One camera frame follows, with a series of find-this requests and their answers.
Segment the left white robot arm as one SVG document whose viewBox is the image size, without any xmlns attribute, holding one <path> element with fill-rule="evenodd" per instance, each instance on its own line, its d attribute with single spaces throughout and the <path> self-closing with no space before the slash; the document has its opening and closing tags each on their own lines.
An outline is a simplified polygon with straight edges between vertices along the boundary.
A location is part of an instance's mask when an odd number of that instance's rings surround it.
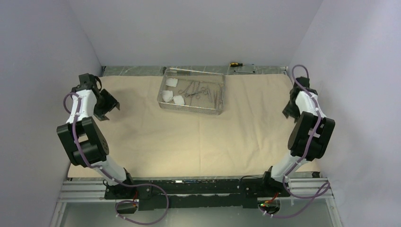
<svg viewBox="0 0 401 227">
<path fill-rule="evenodd" d="M 63 100 L 69 118 L 57 127 L 57 135 L 75 166 L 90 168 L 99 173 L 109 186 L 117 186 L 117 192 L 125 199 L 136 192 L 130 174 L 109 157 L 109 146 L 96 120 L 106 121 L 107 113 L 120 109 L 120 103 L 102 87 L 98 76 L 79 75 L 79 84 L 71 89 Z"/>
</svg>

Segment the beige cloth wrap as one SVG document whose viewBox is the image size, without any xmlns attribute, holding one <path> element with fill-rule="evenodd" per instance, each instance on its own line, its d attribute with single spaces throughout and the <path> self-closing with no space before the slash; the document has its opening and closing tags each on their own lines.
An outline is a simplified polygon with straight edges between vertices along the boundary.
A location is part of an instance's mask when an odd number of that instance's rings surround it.
<svg viewBox="0 0 401 227">
<path fill-rule="evenodd" d="M 295 124 L 282 114 L 292 88 L 283 74 L 227 76 L 220 115 L 160 108 L 161 76 L 102 83 L 121 108 L 97 125 L 133 177 L 259 175 L 288 154 Z"/>
</svg>

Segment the surgical scissors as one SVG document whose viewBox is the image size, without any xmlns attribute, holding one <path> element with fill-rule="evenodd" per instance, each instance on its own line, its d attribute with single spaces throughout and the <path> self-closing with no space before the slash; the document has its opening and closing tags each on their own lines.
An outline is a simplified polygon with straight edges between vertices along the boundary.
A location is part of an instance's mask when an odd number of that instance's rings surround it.
<svg viewBox="0 0 401 227">
<path fill-rule="evenodd" d="M 200 91 L 195 91 L 195 92 L 192 92 L 192 93 L 186 93 L 184 95 L 184 97 L 193 97 L 194 96 L 196 99 L 200 99 L 200 96 L 202 94 L 208 95 L 209 94 L 208 90 L 205 87 L 202 87 L 202 88 L 203 88 L 203 90 L 200 90 Z"/>
</svg>

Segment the white gauze pad lower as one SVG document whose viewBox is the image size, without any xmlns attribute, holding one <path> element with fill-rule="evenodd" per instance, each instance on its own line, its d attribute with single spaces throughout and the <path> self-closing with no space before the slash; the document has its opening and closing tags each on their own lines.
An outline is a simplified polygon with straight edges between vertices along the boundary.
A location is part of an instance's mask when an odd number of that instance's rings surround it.
<svg viewBox="0 0 401 227">
<path fill-rule="evenodd" d="M 176 105 L 185 105 L 185 100 L 183 96 L 173 96 L 173 101 Z"/>
</svg>

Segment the white gauze pad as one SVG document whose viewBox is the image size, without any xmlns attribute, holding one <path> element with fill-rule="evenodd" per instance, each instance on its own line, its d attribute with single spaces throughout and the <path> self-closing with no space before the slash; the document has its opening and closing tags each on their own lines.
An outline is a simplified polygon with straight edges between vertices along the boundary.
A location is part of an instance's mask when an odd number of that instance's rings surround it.
<svg viewBox="0 0 401 227">
<path fill-rule="evenodd" d="M 173 101 L 176 105 L 185 105 L 185 100 L 183 96 L 173 96 Z"/>
<path fill-rule="evenodd" d="M 165 103 L 171 102 L 174 98 L 173 91 L 171 90 L 163 90 L 162 91 L 162 99 Z"/>
<path fill-rule="evenodd" d="M 168 87 L 176 87 L 178 84 L 178 79 L 175 78 L 167 78 L 166 79 L 166 85 Z"/>
</svg>

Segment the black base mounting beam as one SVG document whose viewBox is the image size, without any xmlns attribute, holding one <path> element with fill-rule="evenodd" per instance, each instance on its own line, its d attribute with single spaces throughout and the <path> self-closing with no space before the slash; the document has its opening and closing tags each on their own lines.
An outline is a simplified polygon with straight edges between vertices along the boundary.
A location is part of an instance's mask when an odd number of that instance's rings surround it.
<svg viewBox="0 0 401 227">
<path fill-rule="evenodd" d="M 106 200 L 135 200 L 140 211 L 169 208 L 242 207 L 254 209 L 259 202 L 288 198 L 283 185 L 267 177 L 206 177 L 132 179 L 135 188 L 106 186 Z"/>
</svg>

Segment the flat metal wrench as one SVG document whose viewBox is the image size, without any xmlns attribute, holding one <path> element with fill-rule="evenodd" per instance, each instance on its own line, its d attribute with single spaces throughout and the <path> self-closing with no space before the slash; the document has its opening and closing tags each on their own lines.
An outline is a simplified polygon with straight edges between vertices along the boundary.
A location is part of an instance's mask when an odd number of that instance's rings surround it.
<svg viewBox="0 0 401 227">
<path fill-rule="evenodd" d="M 238 70 L 234 70 L 233 73 L 234 74 L 256 74 L 256 71 L 238 71 Z"/>
</svg>

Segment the white gauze pad upper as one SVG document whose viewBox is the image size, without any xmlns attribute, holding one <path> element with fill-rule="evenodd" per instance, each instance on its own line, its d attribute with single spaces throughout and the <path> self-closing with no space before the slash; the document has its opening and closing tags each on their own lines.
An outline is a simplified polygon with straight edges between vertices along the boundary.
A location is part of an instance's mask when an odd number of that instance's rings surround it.
<svg viewBox="0 0 401 227">
<path fill-rule="evenodd" d="M 166 79 L 166 85 L 168 87 L 176 87 L 178 84 L 178 79 L 175 78 L 167 78 Z"/>
</svg>

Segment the yellow handled screwdriver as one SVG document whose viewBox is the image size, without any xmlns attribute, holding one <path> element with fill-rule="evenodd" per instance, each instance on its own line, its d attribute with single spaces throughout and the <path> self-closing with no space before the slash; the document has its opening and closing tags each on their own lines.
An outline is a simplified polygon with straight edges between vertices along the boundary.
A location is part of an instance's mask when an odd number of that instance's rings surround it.
<svg viewBox="0 0 401 227">
<path fill-rule="evenodd" d="M 253 65 L 253 64 L 245 64 L 245 63 L 238 63 L 238 62 L 231 62 L 231 63 L 229 64 L 229 66 L 230 66 L 231 68 L 237 68 L 237 67 L 243 67 L 243 66 L 250 66 L 250 65 Z"/>
</svg>

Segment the surgical forceps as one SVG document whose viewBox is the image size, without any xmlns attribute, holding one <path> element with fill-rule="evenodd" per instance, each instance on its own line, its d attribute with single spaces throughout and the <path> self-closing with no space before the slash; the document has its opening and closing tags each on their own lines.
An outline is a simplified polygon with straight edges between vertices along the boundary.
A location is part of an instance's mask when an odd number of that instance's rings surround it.
<svg viewBox="0 0 401 227">
<path fill-rule="evenodd" d="M 189 83 L 189 85 L 184 89 L 184 90 L 179 90 L 178 91 L 178 94 L 187 94 L 187 92 L 188 92 L 188 90 L 189 90 L 189 88 L 192 86 L 192 85 L 194 85 L 196 82 L 195 81 L 191 81 L 190 83 Z"/>
</svg>

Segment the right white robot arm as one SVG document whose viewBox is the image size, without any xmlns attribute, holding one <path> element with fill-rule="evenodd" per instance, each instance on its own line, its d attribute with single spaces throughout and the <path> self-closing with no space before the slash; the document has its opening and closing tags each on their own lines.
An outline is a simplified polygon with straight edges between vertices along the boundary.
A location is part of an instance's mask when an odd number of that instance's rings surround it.
<svg viewBox="0 0 401 227">
<path fill-rule="evenodd" d="M 263 176 L 261 192 L 266 196 L 282 191 L 287 177 L 302 165 L 323 157 L 335 127 L 318 103 L 316 90 L 311 89 L 306 77 L 295 79 L 289 102 L 282 113 L 295 120 L 295 127 L 288 139 L 289 152 L 282 160 L 271 166 Z"/>
</svg>

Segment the white gauze pad left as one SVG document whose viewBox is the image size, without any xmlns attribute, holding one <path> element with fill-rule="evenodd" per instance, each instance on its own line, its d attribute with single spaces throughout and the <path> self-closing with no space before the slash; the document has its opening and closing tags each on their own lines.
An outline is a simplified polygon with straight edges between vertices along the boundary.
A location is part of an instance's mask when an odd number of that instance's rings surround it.
<svg viewBox="0 0 401 227">
<path fill-rule="evenodd" d="M 162 91 L 162 99 L 165 103 L 171 102 L 174 98 L 173 91 L 171 90 L 163 90 Z"/>
</svg>

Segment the aluminium frame rail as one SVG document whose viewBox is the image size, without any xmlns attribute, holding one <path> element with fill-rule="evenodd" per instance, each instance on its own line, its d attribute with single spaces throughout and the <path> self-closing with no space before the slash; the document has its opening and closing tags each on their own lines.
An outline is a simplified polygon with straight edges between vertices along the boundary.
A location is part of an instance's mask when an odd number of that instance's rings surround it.
<svg viewBox="0 0 401 227">
<path fill-rule="evenodd" d="M 263 200 L 242 207 L 169 208 L 140 211 L 135 200 L 106 200 L 99 178 L 72 178 L 62 184 L 53 227 L 341 227 L 332 191 L 314 199 Z"/>
</svg>

